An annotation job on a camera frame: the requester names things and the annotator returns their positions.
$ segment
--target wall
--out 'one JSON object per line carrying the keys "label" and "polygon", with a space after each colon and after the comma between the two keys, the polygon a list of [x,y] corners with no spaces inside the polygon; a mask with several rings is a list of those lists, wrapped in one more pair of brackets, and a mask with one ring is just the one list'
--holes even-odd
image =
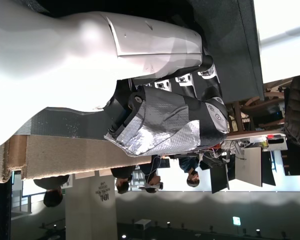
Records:
{"label": "wall", "polygon": [[42,223],[52,223],[65,218],[65,201],[54,208],[48,208],[42,201],[32,203],[32,214],[11,222],[12,240],[35,240],[41,238],[46,230],[40,229]]}
{"label": "wall", "polygon": [[96,174],[73,180],[73,187],[66,190],[67,240],[117,240],[114,177]]}
{"label": "wall", "polygon": [[[162,227],[181,223],[190,230],[209,232],[209,226],[222,234],[255,236],[256,229],[267,238],[300,240],[300,192],[129,192],[116,195],[117,220],[157,220]],[[241,227],[233,225],[232,217],[241,218]]]}
{"label": "wall", "polygon": [[300,75],[300,0],[254,0],[263,83]]}

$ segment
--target silver duct tape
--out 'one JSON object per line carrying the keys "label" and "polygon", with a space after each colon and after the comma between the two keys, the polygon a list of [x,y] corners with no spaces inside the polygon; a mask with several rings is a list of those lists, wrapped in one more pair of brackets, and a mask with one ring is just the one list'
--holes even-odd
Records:
{"label": "silver duct tape", "polygon": [[[147,137],[150,137],[149,132],[147,132],[146,130],[141,130],[141,132],[146,133]],[[109,133],[104,137],[105,139],[111,141],[112,143],[123,149],[125,153],[131,157],[174,154],[191,151],[200,145],[200,124],[199,120],[191,121],[187,123],[182,129],[180,129],[176,134],[172,135],[170,138],[165,139],[154,148],[146,151],[144,151],[144,149],[148,148],[149,141],[144,136],[142,136],[141,138],[134,137],[131,139],[131,141],[129,141],[128,144],[116,141]]]}
{"label": "silver duct tape", "polygon": [[122,131],[105,138],[130,155],[150,156],[189,151],[200,145],[199,121],[189,122],[189,109],[180,95],[144,87],[146,101]]}

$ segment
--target shirt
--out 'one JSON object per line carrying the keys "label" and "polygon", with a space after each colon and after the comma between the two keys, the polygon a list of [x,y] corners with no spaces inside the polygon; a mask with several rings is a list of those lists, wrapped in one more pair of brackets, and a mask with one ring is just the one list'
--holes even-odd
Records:
{"label": "shirt", "polygon": [[188,173],[191,168],[195,170],[199,164],[199,159],[197,157],[181,157],[178,160],[180,168],[185,173]]}
{"label": "shirt", "polygon": [[145,180],[148,182],[148,178],[152,179],[153,175],[160,167],[161,158],[157,155],[151,157],[151,162],[140,165],[140,170],[144,174]]}
{"label": "shirt", "polygon": [[42,179],[33,180],[35,185],[46,190],[58,189],[61,185],[68,181],[69,175],[65,176],[52,176]]}
{"label": "shirt", "polygon": [[112,175],[117,179],[128,179],[132,172],[135,170],[136,166],[123,166],[111,168]]}

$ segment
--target sign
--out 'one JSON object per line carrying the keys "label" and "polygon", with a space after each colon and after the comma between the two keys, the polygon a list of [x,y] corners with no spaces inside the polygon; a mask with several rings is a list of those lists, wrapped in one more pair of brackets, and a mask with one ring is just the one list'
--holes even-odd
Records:
{"label": "sign", "polygon": [[232,219],[233,219],[233,225],[241,226],[240,217],[234,216],[234,217],[232,217]]}
{"label": "sign", "polygon": [[98,191],[95,191],[95,194],[99,194],[100,200],[103,201],[108,201],[109,200],[109,194],[108,191],[110,191],[110,187],[106,185],[106,182],[101,182],[100,186],[98,188]]}

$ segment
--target black padding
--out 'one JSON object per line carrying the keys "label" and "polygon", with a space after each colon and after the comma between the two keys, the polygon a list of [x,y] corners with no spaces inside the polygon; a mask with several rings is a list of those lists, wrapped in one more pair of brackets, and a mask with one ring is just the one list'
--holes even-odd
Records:
{"label": "black padding", "polygon": [[196,93],[193,86],[182,86],[181,88],[184,96],[196,99]]}
{"label": "black padding", "polygon": [[189,109],[189,121],[199,120],[200,146],[213,147],[225,139],[225,135],[216,129],[210,117],[207,105],[195,98],[184,96]]}
{"label": "black padding", "polygon": [[223,114],[223,116],[228,119],[228,111],[227,108],[224,104],[222,104],[221,102],[217,101],[214,98],[211,98],[209,100],[206,101],[207,103],[215,106],[217,109],[219,109],[221,111],[221,113]]}

